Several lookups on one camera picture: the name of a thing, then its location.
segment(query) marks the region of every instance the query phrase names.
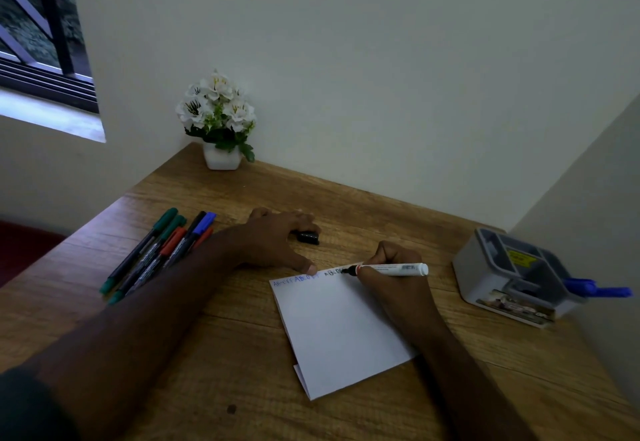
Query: forearm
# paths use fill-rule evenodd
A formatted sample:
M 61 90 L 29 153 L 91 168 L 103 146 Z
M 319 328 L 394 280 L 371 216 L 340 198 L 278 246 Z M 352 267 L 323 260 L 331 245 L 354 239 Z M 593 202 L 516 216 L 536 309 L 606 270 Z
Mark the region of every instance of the forearm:
M 52 388 L 83 439 L 109 439 L 162 371 L 220 280 L 240 263 L 225 233 L 23 367 Z
M 439 314 L 422 329 L 417 347 L 436 379 L 462 441 L 537 439 Z

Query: hand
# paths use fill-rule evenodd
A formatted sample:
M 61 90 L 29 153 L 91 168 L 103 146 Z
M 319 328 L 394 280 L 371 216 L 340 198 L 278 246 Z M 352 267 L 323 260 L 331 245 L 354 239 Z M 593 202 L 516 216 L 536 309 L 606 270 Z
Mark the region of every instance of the hand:
M 374 256 L 364 264 L 404 262 L 422 262 L 422 258 L 416 251 L 382 241 Z M 431 295 L 427 277 L 389 277 L 371 267 L 361 267 L 358 279 L 370 288 L 391 321 L 412 343 L 420 343 L 428 330 L 444 324 Z
M 242 261 L 255 266 L 284 266 L 308 275 L 314 275 L 317 267 L 306 257 L 296 254 L 287 243 L 294 230 L 320 233 L 313 223 L 314 216 L 303 212 L 274 214 L 260 207 L 254 209 L 244 225 L 228 230 L 229 240 L 241 251 Z

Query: metal railing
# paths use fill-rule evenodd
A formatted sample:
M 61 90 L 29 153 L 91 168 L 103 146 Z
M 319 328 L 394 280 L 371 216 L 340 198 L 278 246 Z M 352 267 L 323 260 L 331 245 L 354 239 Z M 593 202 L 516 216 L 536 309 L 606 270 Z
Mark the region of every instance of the metal railing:
M 0 40 L 13 53 L 0 52 L 0 86 L 98 113 L 92 78 L 74 70 L 57 1 L 41 0 L 44 16 L 28 0 L 13 1 L 52 42 L 59 67 L 37 62 L 0 23 Z

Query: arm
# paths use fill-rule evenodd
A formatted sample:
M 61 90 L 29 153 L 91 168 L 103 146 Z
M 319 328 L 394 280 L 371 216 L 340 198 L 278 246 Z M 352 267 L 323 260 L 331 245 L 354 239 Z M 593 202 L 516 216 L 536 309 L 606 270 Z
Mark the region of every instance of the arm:
M 124 429 L 173 350 L 231 270 L 243 262 L 317 268 L 287 245 L 292 230 L 319 232 L 301 212 L 252 212 L 249 222 L 214 234 L 186 259 L 78 329 L 22 368 L 48 385 L 84 440 Z
M 386 241 L 367 262 L 422 262 L 420 254 Z M 391 278 L 370 267 L 358 274 L 391 320 L 424 356 L 462 441 L 537 437 L 447 327 L 425 277 Z

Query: white paper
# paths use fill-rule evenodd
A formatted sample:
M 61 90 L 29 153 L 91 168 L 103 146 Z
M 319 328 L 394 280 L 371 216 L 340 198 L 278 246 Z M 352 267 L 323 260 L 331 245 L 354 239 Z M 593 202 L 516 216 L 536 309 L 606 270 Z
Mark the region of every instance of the white paper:
M 417 354 L 358 278 L 341 269 L 270 281 L 298 359 L 294 369 L 311 400 Z

